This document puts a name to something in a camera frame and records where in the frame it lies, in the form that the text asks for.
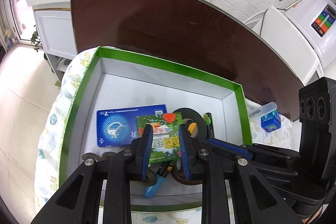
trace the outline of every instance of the screw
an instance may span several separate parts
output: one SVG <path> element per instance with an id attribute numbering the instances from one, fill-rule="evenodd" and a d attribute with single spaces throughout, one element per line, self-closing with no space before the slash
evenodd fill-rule
<path id="1" fill-rule="evenodd" d="M 198 153 L 201 155 L 201 156 L 207 156 L 209 155 L 209 151 L 207 149 L 200 149 L 198 151 Z"/>
<path id="2" fill-rule="evenodd" d="M 84 164 L 87 165 L 87 166 L 90 166 L 90 165 L 93 165 L 94 162 L 95 162 L 94 159 L 86 159 Z"/>
<path id="3" fill-rule="evenodd" d="M 132 153 L 133 153 L 133 152 L 132 152 L 131 149 L 125 149 L 124 152 L 123 152 L 123 155 L 124 155 L 124 156 L 130 156 L 130 155 L 132 155 Z"/>
<path id="4" fill-rule="evenodd" d="M 241 159 L 238 160 L 238 164 L 241 165 L 241 166 L 245 166 L 245 165 L 247 165 L 247 160 L 241 158 Z"/>

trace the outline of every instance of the blue box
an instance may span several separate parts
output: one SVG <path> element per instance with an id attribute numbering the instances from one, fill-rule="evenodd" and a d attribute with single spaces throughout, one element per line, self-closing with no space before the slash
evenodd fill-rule
<path id="1" fill-rule="evenodd" d="M 137 117 L 167 113 L 166 105 L 140 106 L 97 111 L 97 145 L 129 145 L 138 138 Z"/>
<path id="2" fill-rule="evenodd" d="M 281 127 L 280 113 L 275 110 L 261 117 L 261 127 L 267 132 L 272 132 Z"/>

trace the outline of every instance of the glass door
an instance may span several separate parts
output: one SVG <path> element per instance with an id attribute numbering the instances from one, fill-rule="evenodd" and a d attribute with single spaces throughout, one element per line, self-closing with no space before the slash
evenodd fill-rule
<path id="1" fill-rule="evenodd" d="M 1 16 L 4 33 L 12 32 L 16 42 L 31 44 L 30 39 L 35 31 L 33 8 L 27 6 L 26 0 L 0 0 Z"/>

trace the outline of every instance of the green button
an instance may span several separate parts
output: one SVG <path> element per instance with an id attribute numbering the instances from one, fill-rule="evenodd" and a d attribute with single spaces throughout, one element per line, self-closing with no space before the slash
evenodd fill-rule
<path id="1" fill-rule="evenodd" d="M 331 27 L 331 23 L 327 20 L 325 23 L 324 23 L 328 28 Z"/>
<path id="2" fill-rule="evenodd" d="M 325 17 L 323 15 L 319 15 L 319 19 L 323 21 L 325 20 Z"/>

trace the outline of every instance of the colorful button panel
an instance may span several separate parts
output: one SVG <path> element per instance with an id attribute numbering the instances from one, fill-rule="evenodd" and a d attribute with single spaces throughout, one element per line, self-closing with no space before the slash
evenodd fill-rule
<path id="1" fill-rule="evenodd" d="M 320 15 L 311 24 L 313 29 L 322 37 L 333 25 L 336 19 L 336 12 L 329 5 L 320 13 Z"/>

